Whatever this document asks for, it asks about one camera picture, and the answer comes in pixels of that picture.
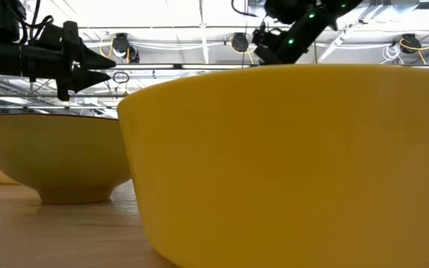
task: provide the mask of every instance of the white cable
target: white cable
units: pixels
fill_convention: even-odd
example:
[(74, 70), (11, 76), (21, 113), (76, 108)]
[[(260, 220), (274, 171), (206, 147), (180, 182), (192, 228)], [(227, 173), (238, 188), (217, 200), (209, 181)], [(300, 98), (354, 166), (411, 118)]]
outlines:
[[(358, 49), (372, 49), (372, 48), (384, 48), (389, 46), (390, 44), (383, 45), (338, 45), (336, 49), (345, 49), (345, 50), (358, 50)], [(327, 48), (330, 46), (329, 44), (317, 43), (317, 46), (321, 48)]]
[[(155, 50), (169, 50), (169, 51), (181, 51), (181, 50), (191, 50), (191, 49), (198, 49), (203, 48), (202, 45), (198, 46), (190, 46), (190, 47), (178, 47), (178, 48), (169, 48), (169, 47), (163, 47), (163, 46), (149, 46), (149, 45), (136, 45), (133, 43), (130, 43), (131, 45), (135, 45), (139, 48), (148, 48), (148, 49), (155, 49)], [(213, 45), (224, 45), (223, 43), (214, 43), (214, 44), (208, 44), (207, 46), (213, 46)]]
[(147, 45), (147, 46), (168, 47), (168, 48), (172, 48), (172, 47), (175, 47), (175, 48), (178, 48), (178, 47), (199, 47), (202, 45), (200, 43), (193, 43), (193, 44), (150, 43), (150, 42), (130, 42), (130, 43), (134, 44), (134, 45)]
[(102, 42), (102, 43), (97, 42), (97, 43), (86, 44), (86, 47), (87, 48), (98, 48), (98, 47), (105, 47), (105, 46), (109, 46), (109, 45), (110, 45), (110, 42)]
[(381, 51), (381, 55), (385, 59), (385, 61), (381, 62), (380, 65), (389, 61), (393, 61), (397, 58), (399, 58), (400, 61), (404, 64), (403, 60), (400, 58), (400, 53), (401, 50), (397, 45), (385, 47)]

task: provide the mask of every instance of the wooden table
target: wooden table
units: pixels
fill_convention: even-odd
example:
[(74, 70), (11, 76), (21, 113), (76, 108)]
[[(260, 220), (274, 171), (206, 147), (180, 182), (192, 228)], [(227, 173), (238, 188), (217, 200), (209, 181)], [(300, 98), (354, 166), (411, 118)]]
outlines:
[(41, 205), (21, 185), (0, 185), (0, 268), (175, 267), (151, 249), (132, 182), (112, 202)]

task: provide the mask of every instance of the bowl rim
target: bowl rim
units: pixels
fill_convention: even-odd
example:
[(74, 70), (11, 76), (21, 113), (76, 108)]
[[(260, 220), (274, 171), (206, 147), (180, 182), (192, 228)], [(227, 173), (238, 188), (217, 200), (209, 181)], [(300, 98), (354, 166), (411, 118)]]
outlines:
[(118, 121), (117, 118), (99, 118), (95, 116), (88, 115), (64, 115), (64, 114), (29, 114), (29, 113), (13, 113), (13, 114), (0, 114), (0, 116), (64, 116), (64, 117), (73, 117), (73, 118), (91, 118), (91, 119), (103, 119), (110, 121)]

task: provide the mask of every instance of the ceiling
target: ceiling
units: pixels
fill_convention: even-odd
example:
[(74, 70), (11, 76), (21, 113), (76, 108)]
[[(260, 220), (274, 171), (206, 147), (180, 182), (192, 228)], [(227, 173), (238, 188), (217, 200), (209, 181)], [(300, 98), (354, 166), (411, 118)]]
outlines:
[[(385, 60), (385, 49), (394, 39), (400, 40), (405, 33), (416, 34), (423, 46), (429, 46), (429, 9), (418, 9), (419, 1), (391, 0), (391, 5), (371, 6), (365, 1), (358, 8), (339, 18), (338, 31), (327, 28), (317, 39), (314, 49), (310, 47), (298, 63), (370, 63), (397, 64), (401, 58), (404, 64), (422, 64), (418, 53), (399, 54), (396, 60)], [(35, 8), (35, 0), (25, 0), (30, 22)], [(235, 0), (235, 6), (243, 10), (244, 1)], [(253, 7), (250, 12), (264, 17), (261, 7)], [(143, 64), (189, 63), (189, 64), (256, 64), (254, 54), (238, 54), (229, 45), (229, 38), (235, 32), (250, 35), (262, 22), (260, 18), (242, 16), (231, 8), (230, 0), (44, 0), (38, 21), (52, 15), (54, 24), (62, 26), (67, 20), (79, 25), (79, 34), (92, 50), (106, 55), (110, 51), (110, 41), (116, 33), (128, 33), (129, 40), (136, 43)], [(271, 27), (284, 27), (267, 19)], [(115, 55), (117, 63), (123, 61)], [(118, 85), (110, 81), (82, 91), (84, 95), (109, 95), (117, 92), (132, 93), (156, 83), (191, 75), (210, 72), (209, 70), (125, 70), (130, 81)], [(0, 94), (55, 95), (54, 81), (38, 80), (32, 85), (21, 77), (0, 77)], [(25, 98), (34, 105), (44, 106), (116, 106), (121, 98), (78, 98), (63, 103), (56, 98)], [(0, 105), (21, 105), (0, 98)], [(44, 109), (49, 112), (72, 112), (95, 115), (93, 108), (86, 111)], [(99, 116), (115, 117), (114, 110), (96, 112)]]

